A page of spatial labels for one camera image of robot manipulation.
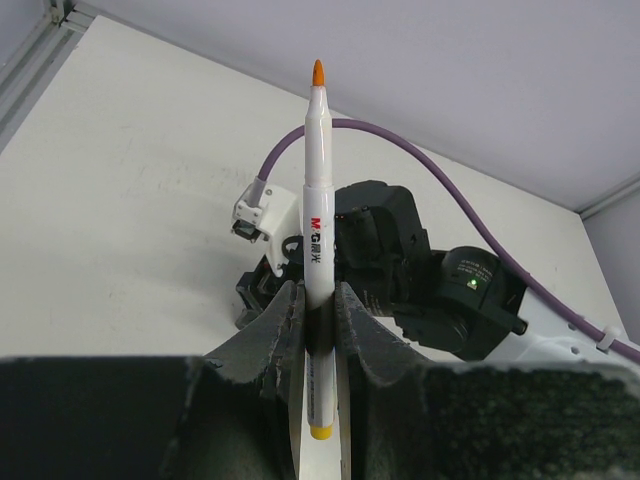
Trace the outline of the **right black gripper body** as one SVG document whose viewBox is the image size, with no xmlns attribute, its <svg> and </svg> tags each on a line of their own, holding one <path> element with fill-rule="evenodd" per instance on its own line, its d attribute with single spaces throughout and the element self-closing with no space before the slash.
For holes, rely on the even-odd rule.
<svg viewBox="0 0 640 480">
<path fill-rule="evenodd" d="M 253 271 L 244 272 L 236 284 L 236 292 L 243 309 L 235 326 L 242 330 L 255 320 L 271 303 L 284 283 L 297 283 L 303 279 L 302 236 L 287 237 L 282 243 L 282 252 L 288 261 L 282 267 L 282 275 L 276 276 L 266 256 L 263 256 Z"/>
</svg>

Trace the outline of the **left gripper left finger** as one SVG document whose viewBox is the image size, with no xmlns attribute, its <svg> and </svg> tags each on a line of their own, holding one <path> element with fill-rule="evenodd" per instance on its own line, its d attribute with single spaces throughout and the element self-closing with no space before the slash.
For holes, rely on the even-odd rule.
<svg viewBox="0 0 640 480">
<path fill-rule="evenodd" d="M 5 479 L 295 479 L 304 290 L 203 356 L 1 362 Z"/>
</svg>

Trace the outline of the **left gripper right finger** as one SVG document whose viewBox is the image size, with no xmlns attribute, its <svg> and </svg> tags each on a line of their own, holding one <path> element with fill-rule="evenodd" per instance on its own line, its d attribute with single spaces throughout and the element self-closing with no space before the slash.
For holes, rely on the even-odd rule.
<svg viewBox="0 0 640 480">
<path fill-rule="evenodd" d="M 335 292 L 345 479 L 635 479 L 639 378 L 587 362 L 439 363 Z"/>
</svg>

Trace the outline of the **white marker yellow end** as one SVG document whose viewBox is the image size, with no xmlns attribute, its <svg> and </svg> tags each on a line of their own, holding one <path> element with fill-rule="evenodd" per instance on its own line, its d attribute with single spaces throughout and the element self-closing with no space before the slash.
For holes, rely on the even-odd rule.
<svg viewBox="0 0 640 480">
<path fill-rule="evenodd" d="M 307 421 L 311 437 L 327 440 L 335 421 L 333 313 L 335 292 L 335 189 L 332 116 L 322 62 L 312 70 L 304 125 L 303 270 Z"/>
</svg>

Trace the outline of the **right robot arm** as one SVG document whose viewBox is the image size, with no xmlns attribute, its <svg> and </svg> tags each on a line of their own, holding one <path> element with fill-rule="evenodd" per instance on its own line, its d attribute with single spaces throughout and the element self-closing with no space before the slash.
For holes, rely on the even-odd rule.
<svg viewBox="0 0 640 480">
<path fill-rule="evenodd" d="M 473 361 L 589 361 L 637 368 L 612 330 L 592 339 L 495 254 L 434 250 L 411 192 L 368 180 L 335 194 L 336 277 L 367 312 L 420 345 Z"/>
</svg>

